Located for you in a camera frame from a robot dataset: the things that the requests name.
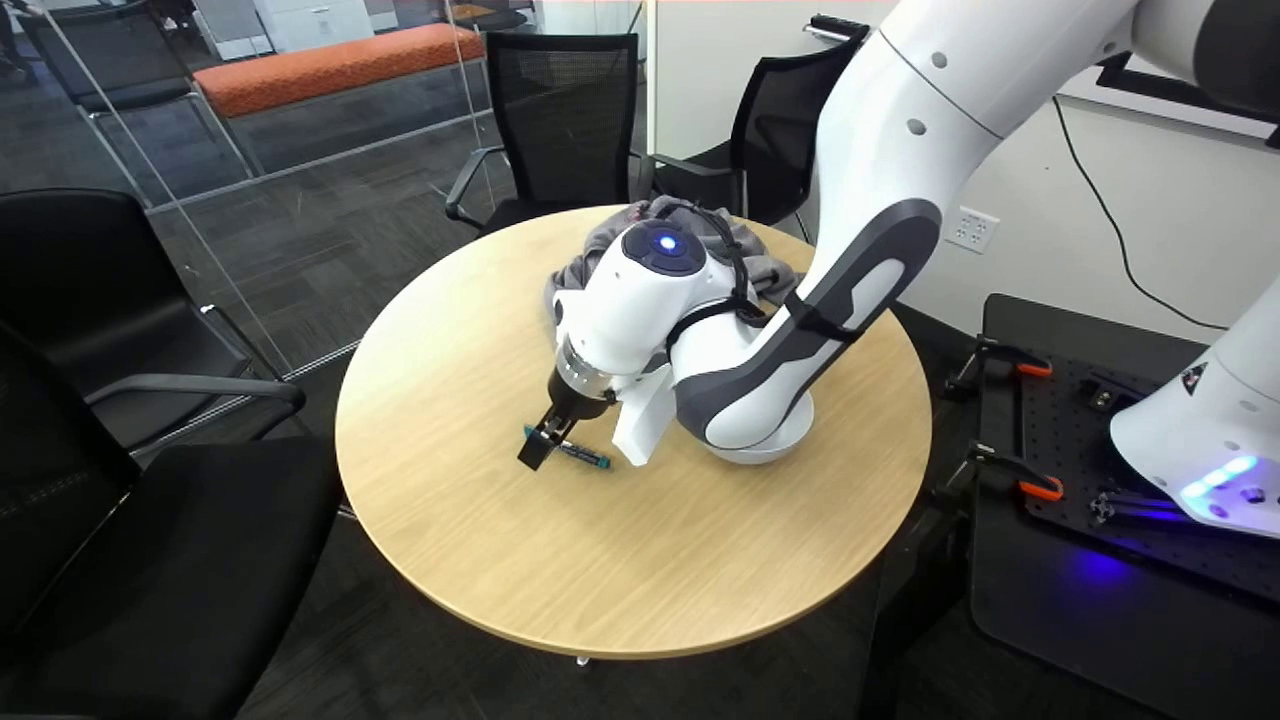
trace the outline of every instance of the blue light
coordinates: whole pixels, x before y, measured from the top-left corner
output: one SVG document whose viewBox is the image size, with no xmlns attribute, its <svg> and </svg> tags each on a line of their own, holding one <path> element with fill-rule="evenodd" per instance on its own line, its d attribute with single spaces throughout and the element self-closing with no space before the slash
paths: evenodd
<svg viewBox="0 0 1280 720">
<path fill-rule="evenodd" d="M 1218 486 L 1218 483 L 1250 471 L 1250 463 L 1256 463 L 1256 455 L 1236 455 L 1236 461 L 1229 461 L 1222 466 L 1213 466 L 1213 471 L 1202 471 L 1200 478 L 1193 478 L 1181 494 L 1185 494 L 1185 501 L 1200 501 L 1200 494 L 1208 494 L 1213 486 Z"/>
</svg>

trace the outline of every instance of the table top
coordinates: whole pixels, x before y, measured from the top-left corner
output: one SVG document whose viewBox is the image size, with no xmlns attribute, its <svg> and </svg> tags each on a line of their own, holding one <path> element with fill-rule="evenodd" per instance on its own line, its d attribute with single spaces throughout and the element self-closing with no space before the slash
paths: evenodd
<svg viewBox="0 0 1280 720">
<path fill-rule="evenodd" d="M 337 407 L 337 461 L 372 544 L 458 619 L 564 655 L 656 660 L 797 619 L 893 541 L 930 443 L 921 354 L 880 315 L 814 380 L 814 427 L 782 461 L 737 466 L 673 427 L 648 466 L 610 453 L 610 411 L 571 431 L 595 471 L 552 453 L 545 278 L 615 208 L 491 233 L 415 274 L 359 338 Z M 761 229 L 809 267 L 809 245 Z"/>
<path fill-rule="evenodd" d="M 1200 344 L 992 296 L 982 330 L 1057 363 L 1166 380 Z M 980 393 L 980 437 L 1014 447 L 1014 386 Z M 980 631 L 1166 717 L 1276 717 L 1280 611 L 1028 518 L 976 494 L 973 619 Z"/>
</svg>

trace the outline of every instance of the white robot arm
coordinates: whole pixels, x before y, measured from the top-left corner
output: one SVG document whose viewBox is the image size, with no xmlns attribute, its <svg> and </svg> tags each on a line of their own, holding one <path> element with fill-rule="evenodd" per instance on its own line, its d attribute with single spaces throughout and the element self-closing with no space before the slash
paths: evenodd
<svg viewBox="0 0 1280 720">
<path fill-rule="evenodd" d="M 809 385 L 915 278 L 934 247 L 943 210 L 989 153 L 1047 102 L 1069 74 L 1127 47 L 1222 102 L 1280 113 L 1270 71 L 1280 5 L 1270 0 L 899 0 L 824 102 L 814 137 L 820 234 L 793 298 L 765 327 L 710 313 L 668 348 L 660 348 L 668 330 L 648 330 L 630 348 L 605 348 L 605 334 L 634 334 L 615 327 L 624 315 L 630 315 L 630 327 L 668 327 L 677 315 L 718 303 L 732 293 L 726 273 L 707 273 L 715 258 L 705 255 L 700 264 L 707 267 L 688 273 L 700 293 L 682 293 L 673 303 L 673 274 L 656 258 L 660 252 L 638 258 L 615 245 L 608 252 L 615 258 L 605 255 L 605 264 L 648 278 L 590 274 L 575 309 L 608 303 L 608 327 L 605 313 L 564 313 L 552 396 L 588 398 L 588 407 L 620 396 L 624 414 L 630 396 L 630 407 L 645 411 L 638 418 L 630 411 L 615 431 L 630 463 L 648 461 L 673 414 L 726 461 L 761 463 L 782 455 L 814 414 Z M 1229 330 L 1208 353 L 1229 369 L 1222 374 L 1248 374 L 1240 386 L 1266 404 L 1263 414 L 1280 404 L 1280 363 L 1258 363 L 1266 354 L 1258 348 L 1280 348 L 1280 286 L 1266 296 L 1240 330 Z M 660 380 L 634 372 L 653 353 L 668 353 Z M 547 438 L 588 414 L 575 404 L 555 404 L 545 418 L 552 427 Z M 1280 443 L 1276 414 L 1258 423 L 1270 443 Z M 1116 414 L 1116 447 L 1181 501 L 1172 471 L 1144 453 L 1150 427 L 1139 407 Z M 1222 466 L 1231 455 L 1240 453 L 1208 453 L 1208 463 Z"/>
</svg>

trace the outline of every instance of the chair back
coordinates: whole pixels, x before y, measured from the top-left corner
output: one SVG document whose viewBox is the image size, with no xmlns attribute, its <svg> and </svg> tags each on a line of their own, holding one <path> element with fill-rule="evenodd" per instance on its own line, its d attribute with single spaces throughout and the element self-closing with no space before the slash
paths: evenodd
<svg viewBox="0 0 1280 720">
<path fill-rule="evenodd" d="M 627 200 L 634 36 L 491 32 L 487 92 L 521 200 Z"/>
<path fill-rule="evenodd" d="M 812 57 L 765 57 L 732 119 L 732 167 L 747 176 L 742 208 L 777 225 L 809 200 L 814 114 L 858 39 Z"/>
<path fill-rule="evenodd" d="M 188 303 L 135 196 L 0 193 L 0 321 L 59 369 Z"/>
<path fill-rule="evenodd" d="M 91 81 L 116 108 L 162 102 L 193 88 L 188 67 L 177 60 L 154 14 L 139 0 L 19 11 L 15 20 L 44 57 L 55 84 L 72 96 L 72 102 L 88 113 L 107 108 Z"/>
<path fill-rule="evenodd" d="M 0 647 L 135 477 L 74 386 L 0 325 Z"/>
</svg>

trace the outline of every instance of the white robot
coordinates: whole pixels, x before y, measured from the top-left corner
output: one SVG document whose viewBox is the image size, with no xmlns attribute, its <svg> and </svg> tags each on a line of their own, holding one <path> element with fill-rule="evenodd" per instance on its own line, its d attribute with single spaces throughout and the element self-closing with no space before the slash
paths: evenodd
<svg viewBox="0 0 1280 720">
<path fill-rule="evenodd" d="M 673 418 L 737 463 L 797 447 L 814 418 L 809 385 L 915 278 L 965 179 L 1069 74 L 1116 53 L 1280 114 L 1276 0 L 899 0 L 820 113 L 820 233 L 793 298 L 765 327 L 700 313 L 737 286 L 732 267 L 678 229 L 624 233 L 588 286 L 560 296 L 552 411 L 524 461 L 535 466 L 610 398 L 630 463 Z M 1280 283 L 1188 372 L 1116 411 L 1112 443 L 1193 518 L 1280 541 L 1276 348 Z"/>
</svg>

